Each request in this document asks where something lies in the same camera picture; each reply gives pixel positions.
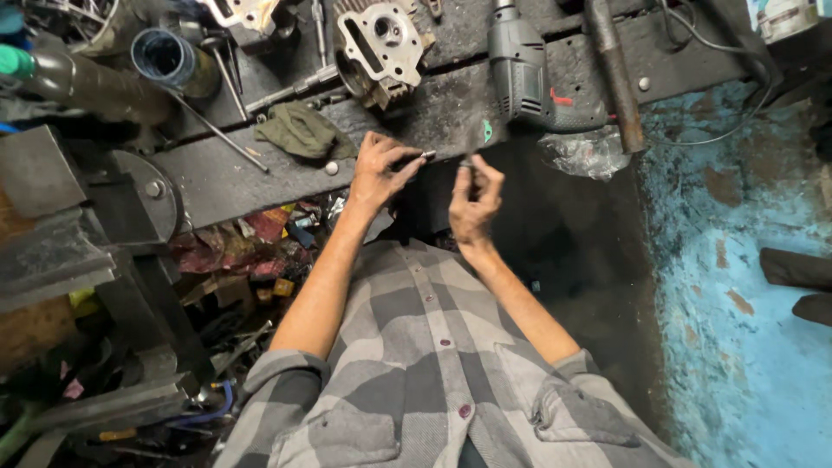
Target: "blue wall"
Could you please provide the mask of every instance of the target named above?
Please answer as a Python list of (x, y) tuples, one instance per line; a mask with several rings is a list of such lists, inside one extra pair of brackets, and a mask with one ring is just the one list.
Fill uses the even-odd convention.
[[(719, 134), (753, 88), (659, 102), (645, 130)], [(764, 246), (832, 254), (832, 181), (809, 126), (803, 102), (639, 161), (671, 434), (701, 466), (832, 466), (832, 328), (792, 316), (806, 291), (769, 285), (759, 264)]]

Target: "shirt sleeve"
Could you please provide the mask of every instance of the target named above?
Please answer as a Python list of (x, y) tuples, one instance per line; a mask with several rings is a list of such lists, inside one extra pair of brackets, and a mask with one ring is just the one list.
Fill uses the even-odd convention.
[(565, 357), (552, 363), (555, 370), (569, 383), (598, 399), (608, 401), (624, 417), (629, 424), (668, 465), (673, 468), (696, 468), (691, 461), (683, 458), (676, 451), (662, 442), (644, 422), (636, 416), (632, 408), (618, 395), (612, 383), (601, 375), (601, 371), (587, 350), (580, 350), (577, 354)]
[(277, 436), (300, 424), (329, 374), (329, 364), (309, 353), (267, 351), (246, 377), (235, 405), (242, 412), (214, 467), (266, 467)]

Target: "plaid shirt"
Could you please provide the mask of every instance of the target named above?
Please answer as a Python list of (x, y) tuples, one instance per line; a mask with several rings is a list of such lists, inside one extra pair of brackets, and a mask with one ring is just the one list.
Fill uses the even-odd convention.
[(548, 363), (458, 256), (412, 241), (359, 255), (329, 359), (268, 351), (215, 467), (687, 467), (587, 351)]

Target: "black metal workbench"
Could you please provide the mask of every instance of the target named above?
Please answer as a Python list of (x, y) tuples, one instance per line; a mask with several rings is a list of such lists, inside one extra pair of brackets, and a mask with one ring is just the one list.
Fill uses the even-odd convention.
[[(329, 11), (331, 2), (324, 3)], [(613, 14), (622, 18), (617, 26), (634, 86), (641, 77), (651, 79), (648, 91), (636, 90), (639, 102), (705, 89), (745, 75), (735, 57), (696, 41), (681, 52), (672, 52), (661, 13), (644, 11), (648, 3), (611, 0)], [(417, 27), (421, 32), (433, 32), (437, 43), (425, 56), (428, 68), (407, 107), (380, 114), (350, 100), (321, 112), (356, 144), (366, 131), (375, 130), (412, 146), (435, 149), (438, 160), (466, 151), (471, 122), (490, 121), (494, 134), (489, 145), (505, 141), (508, 130), (497, 117), (485, 50), (490, 4), (486, 0), (446, 1), (442, 22), (436, 24), (426, 7), (418, 3)], [(547, 40), (548, 69), (557, 95), (574, 98), (576, 105), (597, 99), (609, 104), (591, 38), (582, 33), (582, 15), (567, 15), (553, 0), (518, 0), (518, 7)], [(331, 14), (327, 18), (330, 26)], [(286, 52), (271, 57), (240, 55), (244, 102), (278, 91), (319, 67), (312, 22), (300, 27), (302, 38), (291, 56)], [(705, 37), (721, 42), (719, 33), (702, 15), (698, 28)], [(239, 114), (226, 93), (224, 89), (204, 107), (204, 113), (220, 126), (234, 128), (238, 124), (239, 128)], [(185, 121), (176, 136), (193, 139), (200, 133), (205, 134), (197, 122)], [(268, 142), (256, 142), (250, 127), (235, 130), (230, 137), (261, 153), (271, 174), (260, 172), (216, 137), (153, 157), (179, 187), (194, 228), (345, 187), (352, 178), (353, 161), (339, 162), (338, 174), (328, 176), (320, 167), (300, 162)]]

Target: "electric drill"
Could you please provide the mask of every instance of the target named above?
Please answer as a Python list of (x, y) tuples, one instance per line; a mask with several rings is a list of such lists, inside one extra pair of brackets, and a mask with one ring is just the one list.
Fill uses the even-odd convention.
[(550, 133), (589, 132), (607, 124), (603, 102), (579, 110), (572, 99), (555, 96), (546, 69), (546, 43), (520, 19), (514, 0), (494, 0), (491, 21), (488, 60), (504, 122), (526, 122)]

